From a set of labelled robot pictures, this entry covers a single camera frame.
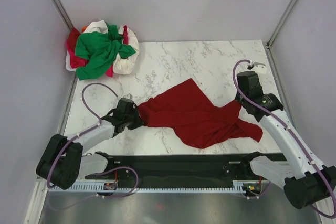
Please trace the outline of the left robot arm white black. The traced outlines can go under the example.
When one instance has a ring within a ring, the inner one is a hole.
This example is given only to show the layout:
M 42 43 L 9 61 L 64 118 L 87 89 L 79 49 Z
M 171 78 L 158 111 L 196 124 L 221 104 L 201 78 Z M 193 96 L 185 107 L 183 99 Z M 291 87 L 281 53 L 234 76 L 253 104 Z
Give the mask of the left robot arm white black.
M 134 130 L 143 125 L 134 101 L 121 98 L 116 108 L 82 132 L 70 136 L 53 135 L 37 165 L 36 174 L 47 180 L 51 188 L 59 187 L 63 190 L 69 189 L 81 177 L 99 174 L 103 178 L 111 178 L 115 173 L 115 165 L 109 162 L 107 154 L 83 154 L 125 129 Z

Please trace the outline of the dark red t shirt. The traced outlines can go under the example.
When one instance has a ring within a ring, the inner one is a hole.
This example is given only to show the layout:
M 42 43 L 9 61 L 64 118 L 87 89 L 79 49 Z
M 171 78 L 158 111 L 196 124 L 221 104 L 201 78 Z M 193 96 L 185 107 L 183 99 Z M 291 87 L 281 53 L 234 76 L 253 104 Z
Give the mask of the dark red t shirt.
M 172 128 L 184 144 L 205 149 L 234 138 L 261 140 L 262 129 L 239 118 L 241 107 L 235 100 L 214 106 L 194 80 L 188 79 L 138 109 L 145 126 Z

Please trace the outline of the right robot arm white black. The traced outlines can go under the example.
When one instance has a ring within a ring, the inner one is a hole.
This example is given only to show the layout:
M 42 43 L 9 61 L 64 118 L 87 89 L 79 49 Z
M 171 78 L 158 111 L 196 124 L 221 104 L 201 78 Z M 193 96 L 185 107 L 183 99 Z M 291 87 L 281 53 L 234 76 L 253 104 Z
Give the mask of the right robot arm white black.
M 288 162 L 287 166 L 281 166 L 258 155 L 241 164 L 241 174 L 248 179 L 259 175 L 269 180 L 283 189 L 297 209 L 329 197 L 335 201 L 335 166 L 325 166 L 304 143 L 279 99 L 263 92 L 258 74 L 254 71 L 233 74 L 233 82 L 238 102 L 272 136 Z

